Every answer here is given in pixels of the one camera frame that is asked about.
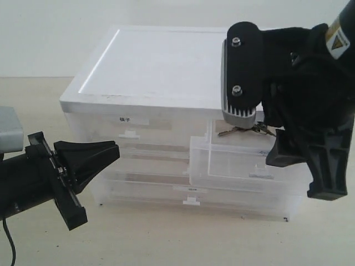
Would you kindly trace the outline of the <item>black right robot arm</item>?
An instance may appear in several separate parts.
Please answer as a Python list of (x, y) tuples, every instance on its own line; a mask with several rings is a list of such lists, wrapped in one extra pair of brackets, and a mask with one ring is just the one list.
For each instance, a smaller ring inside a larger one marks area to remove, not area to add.
[(276, 127), (266, 163), (306, 163), (309, 198), (334, 201), (347, 195), (346, 171), (354, 131), (354, 2), (332, 24), (282, 38), (291, 68), (268, 80), (262, 105)]

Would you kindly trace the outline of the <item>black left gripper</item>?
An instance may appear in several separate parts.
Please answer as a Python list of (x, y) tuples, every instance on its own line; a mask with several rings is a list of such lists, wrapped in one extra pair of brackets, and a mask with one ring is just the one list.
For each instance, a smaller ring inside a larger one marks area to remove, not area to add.
[(87, 223), (86, 210), (74, 191), (85, 189), (96, 175), (118, 160), (119, 146), (115, 141), (58, 141), (54, 143), (56, 157), (43, 132), (28, 135), (28, 140), (28, 158), (34, 161), (41, 177), (49, 183), (55, 205), (67, 228), (71, 231)]

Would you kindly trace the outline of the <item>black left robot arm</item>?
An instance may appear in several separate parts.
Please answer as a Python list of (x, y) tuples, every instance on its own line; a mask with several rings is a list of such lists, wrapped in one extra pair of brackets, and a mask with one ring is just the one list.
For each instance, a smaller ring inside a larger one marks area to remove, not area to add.
[(119, 159), (119, 146), (57, 141), (51, 149), (42, 132), (28, 139), (23, 154), (1, 162), (1, 219), (52, 200), (69, 230), (87, 223), (77, 195)]

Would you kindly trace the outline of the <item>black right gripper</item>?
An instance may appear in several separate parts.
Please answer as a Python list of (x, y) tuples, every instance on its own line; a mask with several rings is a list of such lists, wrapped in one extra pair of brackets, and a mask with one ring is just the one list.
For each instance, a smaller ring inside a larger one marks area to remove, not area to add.
[(354, 52), (342, 28), (264, 30), (265, 120), (278, 126), (266, 165), (306, 163), (309, 198), (347, 195), (346, 171), (354, 129)]

